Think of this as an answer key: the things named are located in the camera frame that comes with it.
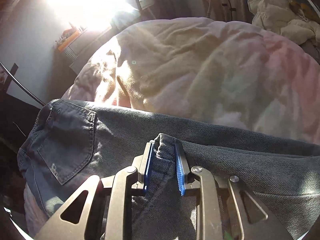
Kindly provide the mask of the blue denim jeans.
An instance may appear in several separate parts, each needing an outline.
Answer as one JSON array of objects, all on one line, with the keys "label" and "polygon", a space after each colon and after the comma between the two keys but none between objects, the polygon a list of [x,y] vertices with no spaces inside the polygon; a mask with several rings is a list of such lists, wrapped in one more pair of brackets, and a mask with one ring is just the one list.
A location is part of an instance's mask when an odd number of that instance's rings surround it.
[{"label": "blue denim jeans", "polygon": [[89,176],[116,174],[148,142],[150,187],[132,200],[133,239],[195,238],[195,199],[178,189],[178,145],[212,174],[242,179],[294,239],[319,216],[318,145],[104,103],[48,103],[17,162],[39,208],[52,216]]}]

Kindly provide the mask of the dark hanging clothes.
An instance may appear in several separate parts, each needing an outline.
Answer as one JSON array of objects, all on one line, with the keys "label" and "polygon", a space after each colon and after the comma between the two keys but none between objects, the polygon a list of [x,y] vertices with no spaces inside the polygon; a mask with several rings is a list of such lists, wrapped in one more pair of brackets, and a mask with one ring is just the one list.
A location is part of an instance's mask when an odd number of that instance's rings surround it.
[{"label": "dark hanging clothes", "polygon": [[17,164],[19,148],[40,109],[1,91],[1,204],[24,214],[23,179]]}]

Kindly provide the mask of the pink white duvet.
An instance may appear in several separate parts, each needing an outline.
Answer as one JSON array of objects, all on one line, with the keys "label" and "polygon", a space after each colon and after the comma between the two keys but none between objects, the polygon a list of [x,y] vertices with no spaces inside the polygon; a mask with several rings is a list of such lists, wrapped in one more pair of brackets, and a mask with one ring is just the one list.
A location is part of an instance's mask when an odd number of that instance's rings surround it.
[{"label": "pink white duvet", "polygon": [[[60,99],[319,146],[319,64],[287,38],[244,22],[177,18],[132,25],[93,54]],[[35,236],[52,216],[27,183],[24,201]]]}]

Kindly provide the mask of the white desk with drawers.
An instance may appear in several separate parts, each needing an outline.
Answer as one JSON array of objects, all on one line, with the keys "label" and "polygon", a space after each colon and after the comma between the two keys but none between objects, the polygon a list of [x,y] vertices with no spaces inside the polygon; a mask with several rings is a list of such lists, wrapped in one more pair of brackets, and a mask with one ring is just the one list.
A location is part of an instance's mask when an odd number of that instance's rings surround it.
[{"label": "white desk with drawers", "polygon": [[116,30],[112,26],[108,26],[103,31],[85,30],[62,52],[57,51],[64,64],[78,75],[92,55],[116,35]]}]

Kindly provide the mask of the curved metal rack pole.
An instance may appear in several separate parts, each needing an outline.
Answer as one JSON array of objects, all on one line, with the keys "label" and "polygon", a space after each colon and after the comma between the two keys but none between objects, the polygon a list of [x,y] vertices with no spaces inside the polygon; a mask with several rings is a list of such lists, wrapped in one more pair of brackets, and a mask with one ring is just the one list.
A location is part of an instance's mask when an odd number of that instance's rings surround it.
[{"label": "curved metal rack pole", "polygon": [[4,71],[6,72],[6,74],[8,75],[8,77],[10,77],[12,79],[12,81],[18,85],[18,87],[20,87],[21,90],[23,90],[26,94],[28,94],[34,101],[36,101],[37,103],[39,103],[41,106],[45,106],[46,104],[41,101],[38,97],[36,97],[32,92],[30,92],[28,89],[26,89],[24,87],[24,85],[22,85],[17,79],[16,77],[14,77],[14,75],[3,65],[3,63],[1,63],[1,67],[4,69]]}]

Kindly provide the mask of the orange tray with bottles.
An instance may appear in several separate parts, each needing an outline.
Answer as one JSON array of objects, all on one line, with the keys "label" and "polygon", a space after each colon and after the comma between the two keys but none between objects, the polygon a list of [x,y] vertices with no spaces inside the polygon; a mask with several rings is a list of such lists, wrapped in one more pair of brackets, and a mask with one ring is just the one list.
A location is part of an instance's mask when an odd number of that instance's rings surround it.
[{"label": "orange tray with bottles", "polygon": [[85,30],[82,28],[72,27],[71,29],[65,30],[58,40],[55,41],[56,49],[62,52],[66,49],[75,39],[80,36]]}]

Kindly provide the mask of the cream puffer jacket pile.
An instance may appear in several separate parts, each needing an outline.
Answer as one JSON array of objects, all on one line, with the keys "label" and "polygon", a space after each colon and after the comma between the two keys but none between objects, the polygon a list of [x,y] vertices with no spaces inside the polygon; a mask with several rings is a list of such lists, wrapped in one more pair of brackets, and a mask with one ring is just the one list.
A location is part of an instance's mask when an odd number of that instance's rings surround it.
[{"label": "cream puffer jacket pile", "polygon": [[307,40],[319,42],[319,24],[294,13],[290,8],[290,0],[247,0],[247,4],[253,14],[253,25],[298,45]]}]

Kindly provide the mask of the mustard yellow garment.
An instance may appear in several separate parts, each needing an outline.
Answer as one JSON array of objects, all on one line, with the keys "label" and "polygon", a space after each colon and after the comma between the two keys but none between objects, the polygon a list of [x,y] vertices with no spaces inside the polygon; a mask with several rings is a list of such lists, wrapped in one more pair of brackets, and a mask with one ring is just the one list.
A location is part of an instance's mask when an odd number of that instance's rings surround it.
[{"label": "mustard yellow garment", "polygon": [[297,15],[304,15],[305,17],[312,18],[317,16],[314,10],[304,3],[299,3],[295,0],[289,0],[290,9]]}]

